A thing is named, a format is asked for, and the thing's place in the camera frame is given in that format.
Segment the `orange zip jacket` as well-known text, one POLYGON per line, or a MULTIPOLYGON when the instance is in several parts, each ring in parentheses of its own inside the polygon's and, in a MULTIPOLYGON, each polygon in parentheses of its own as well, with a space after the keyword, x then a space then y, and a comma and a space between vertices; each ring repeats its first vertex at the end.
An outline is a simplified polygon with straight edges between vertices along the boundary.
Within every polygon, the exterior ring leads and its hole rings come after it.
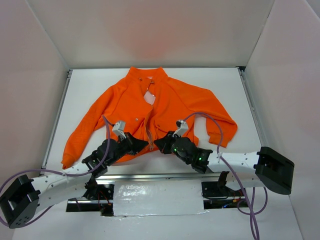
POLYGON ((199 140, 194 133, 197 112, 209 115, 206 121, 209 143, 226 147, 238 126, 210 90, 172 78, 161 67, 131 67, 123 79, 91 105, 70 135, 62 155, 62 167, 70 168, 81 157, 91 135, 105 125, 105 120, 124 121, 127 132, 147 141, 143 154, 156 151, 155 141, 183 119, 188 124, 185 136, 197 144, 199 140))

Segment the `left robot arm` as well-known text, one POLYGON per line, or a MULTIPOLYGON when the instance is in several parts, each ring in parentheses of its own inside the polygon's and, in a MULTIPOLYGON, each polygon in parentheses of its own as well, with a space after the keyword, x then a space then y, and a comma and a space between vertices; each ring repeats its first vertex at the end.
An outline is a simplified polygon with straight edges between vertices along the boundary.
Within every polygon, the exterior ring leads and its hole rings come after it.
POLYGON ((125 138, 106 139, 91 155, 63 171, 34 178, 19 174, 0 197, 3 223, 10 229, 22 228, 38 212, 60 202, 75 198, 97 199, 100 189, 96 179, 120 158, 135 156, 147 145, 147 141, 127 132, 125 138))

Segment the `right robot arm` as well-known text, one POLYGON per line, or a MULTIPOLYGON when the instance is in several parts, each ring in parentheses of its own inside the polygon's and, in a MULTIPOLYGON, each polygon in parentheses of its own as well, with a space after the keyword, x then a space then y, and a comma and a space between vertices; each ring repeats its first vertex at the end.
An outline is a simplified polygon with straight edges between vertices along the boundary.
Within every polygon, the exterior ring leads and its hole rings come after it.
POLYGON ((221 173, 218 192, 230 195, 241 187, 266 187, 280 195, 290 195, 295 164, 270 147, 257 152, 218 153, 197 147, 189 138, 169 131, 165 137, 154 141, 162 154, 174 154, 200 174, 221 173))

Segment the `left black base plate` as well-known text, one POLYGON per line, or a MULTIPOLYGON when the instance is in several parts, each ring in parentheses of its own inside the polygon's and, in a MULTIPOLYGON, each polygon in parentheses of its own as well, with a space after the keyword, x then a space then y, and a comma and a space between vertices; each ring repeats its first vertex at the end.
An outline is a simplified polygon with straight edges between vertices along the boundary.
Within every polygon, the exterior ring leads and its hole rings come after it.
POLYGON ((71 198, 67 201, 67 213, 97 212, 103 217, 114 216, 113 199, 114 184, 98 184, 93 191, 82 197, 71 198))

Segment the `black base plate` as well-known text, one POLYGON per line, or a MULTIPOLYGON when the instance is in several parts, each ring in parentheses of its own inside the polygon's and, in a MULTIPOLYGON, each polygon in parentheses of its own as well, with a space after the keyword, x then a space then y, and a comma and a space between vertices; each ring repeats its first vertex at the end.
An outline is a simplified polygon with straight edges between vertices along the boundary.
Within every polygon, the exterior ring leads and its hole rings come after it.
POLYGON ((93 191, 82 197, 71 198, 67 201, 67 213, 97 212, 103 217, 114 216, 113 199, 114 184, 98 184, 93 191))
POLYGON ((247 208, 243 191, 232 190, 220 185, 217 181, 203 181, 201 183, 203 206, 205 210, 247 208))

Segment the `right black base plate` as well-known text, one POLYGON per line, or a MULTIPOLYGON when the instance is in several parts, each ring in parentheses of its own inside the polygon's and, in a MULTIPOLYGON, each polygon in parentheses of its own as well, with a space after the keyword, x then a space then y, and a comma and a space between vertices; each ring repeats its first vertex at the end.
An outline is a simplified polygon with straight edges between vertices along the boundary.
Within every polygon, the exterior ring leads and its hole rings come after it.
POLYGON ((232 190, 220 185, 217 181, 203 181, 201 183, 203 206, 205 210, 247 208, 243 191, 232 190))

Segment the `aluminium table frame rail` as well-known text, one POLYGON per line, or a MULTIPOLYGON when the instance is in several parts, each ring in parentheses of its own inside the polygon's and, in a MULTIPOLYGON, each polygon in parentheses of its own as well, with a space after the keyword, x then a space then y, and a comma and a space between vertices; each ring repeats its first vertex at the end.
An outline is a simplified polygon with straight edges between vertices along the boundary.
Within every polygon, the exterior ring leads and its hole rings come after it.
MULTIPOLYGON (((126 68, 73 69, 66 86, 43 166, 60 171, 65 144, 94 101, 127 74, 126 68)), ((223 153, 257 152, 262 146, 262 133, 249 99, 244 74, 238 68, 166 68, 175 79, 211 90, 238 126, 237 133, 223 153)), ((108 168, 109 178, 178 178, 196 172, 174 155, 159 151, 144 154, 108 168)))

